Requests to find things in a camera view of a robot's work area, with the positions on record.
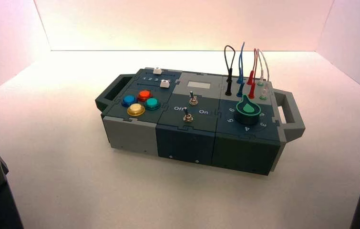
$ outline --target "gray handle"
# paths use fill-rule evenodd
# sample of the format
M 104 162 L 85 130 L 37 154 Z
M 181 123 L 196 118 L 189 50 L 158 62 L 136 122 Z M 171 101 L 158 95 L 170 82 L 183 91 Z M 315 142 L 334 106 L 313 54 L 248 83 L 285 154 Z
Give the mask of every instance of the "gray handle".
M 282 106 L 285 121 L 280 123 L 280 127 L 284 129 L 287 142 L 295 140 L 303 135 L 305 124 L 300 116 L 298 106 L 291 92 L 274 89 L 275 100 L 277 106 Z

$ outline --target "white table surface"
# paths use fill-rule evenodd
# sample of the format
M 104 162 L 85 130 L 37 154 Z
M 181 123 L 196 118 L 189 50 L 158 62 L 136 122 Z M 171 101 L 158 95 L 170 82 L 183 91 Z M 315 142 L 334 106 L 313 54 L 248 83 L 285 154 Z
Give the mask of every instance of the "white table surface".
M 360 194 L 360 85 L 315 52 L 266 56 L 306 126 L 268 177 L 108 144 L 94 100 L 119 74 L 226 74 L 222 52 L 52 52 L 0 86 L 0 155 L 25 228 L 347 228 Z

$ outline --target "white backdrop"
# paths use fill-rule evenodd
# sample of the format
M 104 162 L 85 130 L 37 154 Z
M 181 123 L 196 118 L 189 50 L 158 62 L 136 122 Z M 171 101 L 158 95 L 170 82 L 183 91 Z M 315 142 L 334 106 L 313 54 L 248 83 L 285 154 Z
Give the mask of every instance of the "white backdrop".
M 49 52 L 32 0 L 0 0 L 0 85 Z
M 36 0 L 52 50 L 314 51 L 333 0 Z
M 360 83 L 360 0 L 336 0 L 317 50 Z

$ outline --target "teal button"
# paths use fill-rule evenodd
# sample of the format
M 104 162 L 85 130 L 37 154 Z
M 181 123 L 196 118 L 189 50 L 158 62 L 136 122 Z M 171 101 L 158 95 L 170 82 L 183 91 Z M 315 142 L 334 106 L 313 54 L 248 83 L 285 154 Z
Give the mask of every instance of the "teal button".
M 157 99 L 155 98 L 149 98 L 146 100 L 146 102 L 144 103 L 144 107 L 147 110 L 156 110 L 157 108 L 160 107 L 160 103 Z

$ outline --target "toggle switch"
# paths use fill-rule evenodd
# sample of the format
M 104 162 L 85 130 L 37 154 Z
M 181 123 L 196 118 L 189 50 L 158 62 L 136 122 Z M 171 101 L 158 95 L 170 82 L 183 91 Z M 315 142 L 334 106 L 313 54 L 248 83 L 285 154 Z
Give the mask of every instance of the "toggle switch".
M 194 93 L 192 91 L 190 91 L 190 101 L 188 101 L 188 103 L 191 105 L 191 106 L 195 106 L 198 104 L 198 100 L 196 99 L 196 96 L 194 95 Z
M 184 107 L 184 117 L 183 117 L 183 120 L 184 122 L 186 123 L 190 123 L 194 120 L 194 118 L 192 117 L 192 115 L 188 112 L 188 109 L 186 107 Z

